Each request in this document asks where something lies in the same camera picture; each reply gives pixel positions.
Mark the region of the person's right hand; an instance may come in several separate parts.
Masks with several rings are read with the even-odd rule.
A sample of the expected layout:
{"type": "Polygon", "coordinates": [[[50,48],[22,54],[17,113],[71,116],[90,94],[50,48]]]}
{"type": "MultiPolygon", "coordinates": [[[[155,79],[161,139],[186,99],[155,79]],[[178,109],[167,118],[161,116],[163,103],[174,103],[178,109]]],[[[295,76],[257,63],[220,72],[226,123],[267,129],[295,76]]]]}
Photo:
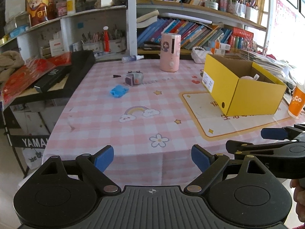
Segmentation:
{"type": "Polygon", "coordinates": [[[299,180],[292,179],[290,187],[294,188],[294,201],[296,202],[296,214],[300,222],[305,222],[305,190],[300,186],[299,180]]]}

